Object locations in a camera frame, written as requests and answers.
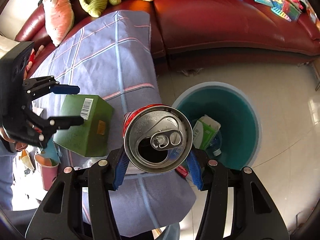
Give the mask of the clear plastic water bottle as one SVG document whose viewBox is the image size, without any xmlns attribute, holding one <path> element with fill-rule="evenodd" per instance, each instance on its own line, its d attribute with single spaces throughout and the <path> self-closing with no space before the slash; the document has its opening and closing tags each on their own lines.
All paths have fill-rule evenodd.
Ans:
<svg viewBox="0 0 320 240">
<path fill-rule="evenodd" d="M 221 154 L 221 145 L 222 145 L 222 136 L 221 136 L 221 132 L 218 132 L 206 149 L 208 156 L 210 158 L 219 156 Z"/>
</svg>

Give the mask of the teal trash bin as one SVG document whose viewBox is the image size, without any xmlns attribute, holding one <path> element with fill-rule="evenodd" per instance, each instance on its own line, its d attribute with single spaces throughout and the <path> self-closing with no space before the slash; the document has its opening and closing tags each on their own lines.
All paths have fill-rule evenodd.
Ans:
<svg viewBox="0 0 320 240">
<path fill-rule="evenodd" d="M 261 122 L 249 98 L 223 82 L 204 82 L 184 91 L 172 104 L 192 126 L 207 115 L 220 123 L 221 151 L 218 162 L 240 170 L 252 166 L 261 145 Z"/>
</svg>

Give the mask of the red cola can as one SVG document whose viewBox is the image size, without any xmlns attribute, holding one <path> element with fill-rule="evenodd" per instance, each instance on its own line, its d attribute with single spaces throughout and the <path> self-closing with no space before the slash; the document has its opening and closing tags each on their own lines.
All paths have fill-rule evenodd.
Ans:
<svg viewBox="0 0 320 240">
<path fill-rule="evenodd" d="M 186 160 L 193 145 L 193 130 L 179 110 L 152 104 L 124 116 L 123 141 L 125 153 L 136 168 L 166 173 Z"/>
</svg>

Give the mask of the red plush toy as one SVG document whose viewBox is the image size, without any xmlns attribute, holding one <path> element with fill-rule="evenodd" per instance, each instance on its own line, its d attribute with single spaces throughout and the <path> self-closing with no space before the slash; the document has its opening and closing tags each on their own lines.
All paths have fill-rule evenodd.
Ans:
<svg viewBox="0 0 320 240">
<path fill-rule="evenodd" d="M 38 48 L 37 51 L 35 51 L 34 49 L 32 49 L 31 54 L 29 56 L 29 60 L 28 63 L 25 67 L 25 71 L 24 71 L 24 79 L 27 78 L 27 74 L 29 72 L 29 70 L 31 69 L 31 67 L 33 66 L 35 59 L 39 56 L 39 54 L 44 50 L 44 45 L 40 45 L 40 47 Z"/>
</svg>

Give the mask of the orange yellow snack bag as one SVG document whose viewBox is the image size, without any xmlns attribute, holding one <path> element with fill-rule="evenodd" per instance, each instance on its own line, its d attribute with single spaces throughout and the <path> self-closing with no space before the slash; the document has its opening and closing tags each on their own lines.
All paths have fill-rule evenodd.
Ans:
<svg viewBox="0 0 320 240">
<path fill-rule="evenodd" d="M 26 149 L 22 150 L 21 155 L 19 159 L 22 161 L 23 165 L 34 172 L 35 168 L 33 166 L 33 163 L 31 161 L 30 155 Z"/>
</svg>

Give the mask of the green white carton box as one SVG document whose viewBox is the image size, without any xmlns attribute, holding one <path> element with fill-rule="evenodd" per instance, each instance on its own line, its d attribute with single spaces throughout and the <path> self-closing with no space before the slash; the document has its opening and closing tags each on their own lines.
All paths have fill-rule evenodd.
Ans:
<svg viewBox="0 0 320 240">
<path fill-rule="evenodd" d="M 197 149 L 206 150 L 220 130 L 220 123 L 204 115 L 193 127 L 193 145 Z"/>
</svg>

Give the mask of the pink rabbit plush pillow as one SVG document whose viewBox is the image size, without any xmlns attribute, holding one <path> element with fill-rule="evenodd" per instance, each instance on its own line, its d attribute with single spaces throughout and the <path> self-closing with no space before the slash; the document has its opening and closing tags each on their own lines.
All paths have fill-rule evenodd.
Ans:
<svg viewBox="0 0 320 240">
<path fill-rule="evenodd" d="M 70 0 L 42 0 L 45 29 L 55 47 L 58 47 L 74 24 Z"/>
</svg>

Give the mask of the light blue snack wrapper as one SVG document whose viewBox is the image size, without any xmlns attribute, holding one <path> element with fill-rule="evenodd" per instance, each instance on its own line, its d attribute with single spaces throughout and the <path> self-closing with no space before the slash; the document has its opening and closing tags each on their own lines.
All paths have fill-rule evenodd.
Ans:
<svg viewBox="0 0 320 240">
<path fill-rule="evenodd" d="M 47 147 L 41 150 L 40 155 L 44 158 L 51 159 L 54 163 L 61 163 L 59 151 L 52 138 L 48 141 Z"/>
</svg>

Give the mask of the pink paper cup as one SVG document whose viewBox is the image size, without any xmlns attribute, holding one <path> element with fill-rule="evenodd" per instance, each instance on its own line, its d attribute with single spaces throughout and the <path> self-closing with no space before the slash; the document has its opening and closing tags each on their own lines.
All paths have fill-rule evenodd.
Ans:
<svg viewBox="0 0 320 240">
<path fill-rule="evenodd" d="M 35 155 L 35 163 L 41 175 L 43 189 L 48 191 L 57 176 L 60 163 L 42 154 Z"/>
</svg>

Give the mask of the dark red leather sofa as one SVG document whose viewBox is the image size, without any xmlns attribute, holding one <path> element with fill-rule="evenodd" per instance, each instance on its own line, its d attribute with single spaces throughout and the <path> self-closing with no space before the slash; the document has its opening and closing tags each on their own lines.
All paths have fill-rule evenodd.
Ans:
<svg viewBox="0 0 320 240">
<path fill-rule="evenodd" d="M 156 60 L 306 63 L 319 56 L 319 29 L 308 15 L 289 22 L 254 0 L 121 0 L 108 6 L 144 11 Z"/>
</svg>

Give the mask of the green cardboard box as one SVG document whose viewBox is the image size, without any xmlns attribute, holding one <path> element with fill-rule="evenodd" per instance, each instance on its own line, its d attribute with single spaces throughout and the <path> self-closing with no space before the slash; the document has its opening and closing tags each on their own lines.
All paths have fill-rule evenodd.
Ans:
<svg viewBox="0 0 320 240">
<path fill-rule="evenodd" d="M 53 141 L 83 157 L 102 157 L 107 154 L 108 134 L 113 107 L 98 95 L 67 95 L 60 110 L 61 116 L 80 116 L 84 123 L 58 130 Z"/>
</svg>

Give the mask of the purple plaid tablecloth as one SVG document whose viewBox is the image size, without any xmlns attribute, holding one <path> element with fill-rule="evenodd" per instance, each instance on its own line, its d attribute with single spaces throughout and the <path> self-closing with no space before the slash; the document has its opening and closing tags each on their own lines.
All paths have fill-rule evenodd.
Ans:
<svg viewBox="0 0 320 240">
<path fill-rule="evenodd" d="M 81 94 L 98 95 L 113 107 L 108 150 L 120 148 L 126 113 L 160 103 L 150 53 L 150 16 L 144 11 L 118 10 L 85 25 L 56 48 L 34 77 L 55 77 L 76 85 Z M 117 191 L 110 192 L 119 233 L 132 237 L 180 222 L 196 196 L 177 172 L 144 173 L 128 167 Z"/>
</svg>

